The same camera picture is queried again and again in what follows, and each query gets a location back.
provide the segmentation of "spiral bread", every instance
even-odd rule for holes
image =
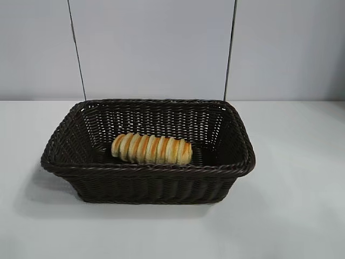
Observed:
[[[127,133],[114,139],[112,156],[131,163],[186,165],[192,159],[192,147],[184,139]]]

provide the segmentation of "white backdrop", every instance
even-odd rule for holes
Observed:
[[[89,98],[221,99],[233,1],[71,0]],[[343,0],[239,0],[228,99],[345,100]],[[0,99],[83,97],[66,1],[4,0]]]
[[[90,98],[223,97],[233,0],[73,0]]]
[[[2,0],[0,99],[82,98],[65,1]]]
[[[232,100],[345,100],[344,0],[238,0]]]

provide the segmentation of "dark brown wicker basket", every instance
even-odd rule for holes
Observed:
[[[121,133],[184,138],[186,166],[128,164],[111,156]],[[91,100],[76,104],[41,158],[87,202],[199,204],[221,201],[255,156],[236,110],[214,100]]]

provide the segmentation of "white table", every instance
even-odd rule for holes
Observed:
[[[257,166],[213,206],[94,205],[40,169],[72,101],[0,102],[0,258],[345,258],[345,103],[233,102]]]

